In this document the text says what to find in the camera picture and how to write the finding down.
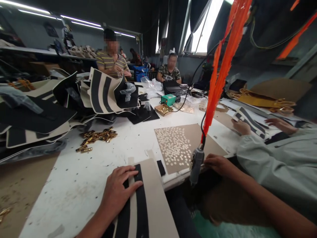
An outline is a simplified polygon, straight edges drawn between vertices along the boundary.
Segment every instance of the hanging orange rope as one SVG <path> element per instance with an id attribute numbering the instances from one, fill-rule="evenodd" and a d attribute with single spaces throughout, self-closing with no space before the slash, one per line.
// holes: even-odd
<path id="1" fill-rule="evenodd" d="M 287 44 L 285 49 L 282 51 L 279 57 L 277 57 L 277 60 L 285 59 L 289 53 L 292 51 L 292 49 L 298 44 L 300 36 L 308 29 L 310 24 L 317 18 L 317 12 L 309 19 L 309 21 L 303 26 L 303 28 L 296 34 L 296 36 L 293 37 L 293 39 Z"/>
<path id="2" fill-rule="evenodd" d="M 291 11 L 294 10 L 294 8 L 299 4 L 299 0 L 295 0 L 293 6 L 291 7 Z"/>
<path id="3" fill-rule="evenodd" d="M 207 135 L 209 127 L 211 126 L 218 101 L 220 99 L 223 87 L 225 86 L 226 77 L 228 76 L 229 70 L 231 68 L 232 58 L 237 51 L 239 43 L 242 39 L 243 26 L 249 17 L 249 9 L 251 3 L 252 0 L 235 0 L 233 2 L 224 38 L 220 41 L 216 49 L 213 62 L 214 71 L 210 79 L 206 119 L 203 126 L 203 131 L 205 135 Z M 230 30 L 231 34 L 222 60 L 219 76 L 217 77 L 221 48 Z"/>

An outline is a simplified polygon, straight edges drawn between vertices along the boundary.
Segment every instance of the green box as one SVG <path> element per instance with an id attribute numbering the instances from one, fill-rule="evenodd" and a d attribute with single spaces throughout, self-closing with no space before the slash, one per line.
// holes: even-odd
<path id="1" fill-rule="evenodd" d="M 172 106 L 175 103 L 176 96 L 172 94 L 167 94 L 161 97 L 161 104 L 166 104 L 167 106 Z"/>

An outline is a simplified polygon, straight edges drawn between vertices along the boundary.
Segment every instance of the ceiling light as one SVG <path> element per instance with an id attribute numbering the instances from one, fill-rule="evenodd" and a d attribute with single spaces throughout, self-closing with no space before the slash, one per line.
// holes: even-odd
<path id="1" fill-rule="evenodd" d="M 1 3 L 6 3 L 6 4 L 10 4 L 10 5 L 14 5 L 14 6 L 21 7 L 21 8 L 26 8 L 26 9 L 37 11 L 37 12 L 43 12 L 43 13 L 46 13 L 46 14 L 50 15 L 50 13 L 48 11 L 46 11 L 46 10 L 30 7 L 30 6 L 27 6 L 27 5 L 24 5 L 24 4 L 15 3 L 15 2 L 7 1 L 7 0 L 0 0 L 0 2 Z"/>
<path id="2" fill-rule="evenodd" d="M 55 20 L 62 20 L 61 18 L 55 18 L 55 17 L 51 17 L 51 16 L 39 14 L 39 13 L 28 12 L 28 11 L 24 11 L 24 10 L 21 10 L 21 9 L 18 9 L 18 10 L 19 10 L 20 12 L 24 12 L 24 13 L 28 13 L 28 14 L 33 14 L 33 15 L 37 15 L 37 16 L 41 16 L 41 17 L 47 17 L 47 18 L 51 18 L 51 19 L 55 19 Z"/>
<path id="3" fill-rule="evenodd" d="M 82 23 L 79 23 L 79 22 L 75 22 L 75 21 L 72 21 L 72 23 L 75 23 L 75 24 L 78 24 L 78 25 L 84 25 L 84 26 L 88 26 L 88 27 L 92 27 L 92 28 L 96 28 L 96 29 L 100 29 L 100 30 L 103 30 L 103 28 L 101 28 L 101 27 L 96 27 L 96 26 L 90 26 L 90 25 L 82 24 Z"/>
<path id="4" fill-rule="evenodd" d="M 128 36 L 128 37 L 135 38 L 135 36 L 127 35 L 127 34 L 124 34 L 124 33 L 117 32 L 117 31 L 115 31 L 115 33 L 117 33 L 117 34 L 121 34 L 121 35 L 125 35 L 125 36 Z"/>
<path id="5" fill-rule="evenodd" d="M 60 16 L 63 17 L 63 18 L 70 19 L 70 20 L 75 20 L 75 21 L 86 23 L 86 24 L 90 24 L 90 25 L 95 25 L 95 26 L 101 27 L 101 25 L 98 25 L 98 24 L 95 24 L 95 23 L 91 23 L 91 22 L 88 22 L 88 21 L 83 21 L 83 20 L 79 20 L 79 19 L 76 19 L 76 18 L 71 18 L 71 17 L 67 17 L 67 16 L 63 16 L 63 15 L 60 15 Z"/>

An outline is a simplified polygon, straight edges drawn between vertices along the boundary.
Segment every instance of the worker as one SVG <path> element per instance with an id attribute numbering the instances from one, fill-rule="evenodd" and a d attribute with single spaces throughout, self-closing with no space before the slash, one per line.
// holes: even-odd
<path id="1" fill-rule="evenodd" d="M 142 60 L 140 59 L 140 55 L 133 49 L 130 49 L 132 54 L 132 59 L 130 60 L 131 63 L 135 64 L 135 66 L 142 66 Z"/>
<path id="2" fill-rule="evenodd" d="M 125 53 L 123 52 L 123 49 L 120 47 L 120 55 L 124 58 L 124 59 L 126 59 L 126 55 L 125 55 Z"/>
<path id="3" fill-rule="evenodd" d="M 314 223 L 259 185 L 251 176 L 239 170 L 225 157 L 209 154 L 204 164 L 225 179 L 234 182 L 235 187 L 240 187 L 244 190 L 264 211 L 281 237 L 317 237 L 317 226 Z M 236 197 L 234 199 L 236 200 L 235 204 L 239 205 L 239 198 Z"/>
<path id="4" fill-rule="evenodd" d="M 181 74 L 178 68 L 176 67 L 176 63 L 177 63 L 177 54 L 174 52 L 171 52 L 168 55 L 167 64 L 163 64 L 159 68 L 157 80 L 163 83 L 166 80 L 166 77 L 170 76 L 171 78 L 173 78 L 173 80 L 176 80 L 177 83 L 181 84 L 182 83 Z"/>
<path id="5" fill-rule="evenodd" d="M 98 69 L 113 78 L 131 77 L 124 57 L 118 54 L 119 43 L 113 30 L 104 30 L 104 43 L 105 51 L 97 53 Z"/>
<path id="6" fill-rule="evenodd" d="M 232 120 L 241 133 L 240 165 L 259 184 L 317 224 L 317 129 L 299 129 L 279 118 L 267 119 L 289 138 L 266 145 L 250 126 Z"/>
<path id="7" fill-rule="evenodd" d="M 85 225 L 76 238 L 101 238 L 108 226 L 123 209 L 129 197 L 143 185 L 142 181 L 131 184 L 128 188 L 123 182 L 138 174 L 134 166 L 124 166 L 114 169 L 107 178 L 105 191 L 98 210 Z"/>

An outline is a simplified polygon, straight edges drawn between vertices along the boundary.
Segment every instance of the orange strap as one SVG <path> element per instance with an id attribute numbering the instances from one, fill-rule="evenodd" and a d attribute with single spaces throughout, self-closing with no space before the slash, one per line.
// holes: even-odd
<path id="1" fill-rule="evenodd" d="M 283 52 L 280 54 L 279 57 L 277 57 L 277 60 L 285 59 L 288 54 L 292 51 L 292 49 L 295 47 L 295 45 L 298 44 L 298 40 L 300 36 L 308 29 L 310 24 L 316 19 L 317 12 L 309 19 L 309 21 L 303 26 L 303 28 L 296 34 L 296 36 L 293 37 L 293 39 L 287 44 Z"/>
<path id="2" fill-rule="evenodd" d="M 295 0 L 293 6 L 291 7 L 291 11 L 294 10 L 294 8 L 299 4 L 299 0 Z"/>
<path id="3" fill-rule="evenodd" d="M 239 43 L 243 35 L 243 26 L 249 17 L 249 9 L 252 0 L 235 0 L 231 6 L 230 15 L 227 23 L 226 32 L 224 38 L 220 41 L 214 56 L 214 71 L 210 79 L 210 89 L 208 96 L 208 104 L 206 111 L 206 119 L 203 126 L 204 134 L 207 135 L 209 127 L 211 126 L 212 119 L 215 114 L 215 110 L 220 99 L 223 87 L 226 83 L 226 77 L 228 76 L 231 68 L 231 61 L 235 55 Z M 219 63 L 219 57 L 221 53 L 222 45 L 225 42 L 226 37 L 231 31 L 226 51 L 222 60 L 219 75 L 217 76 L 217 69 Z"/>

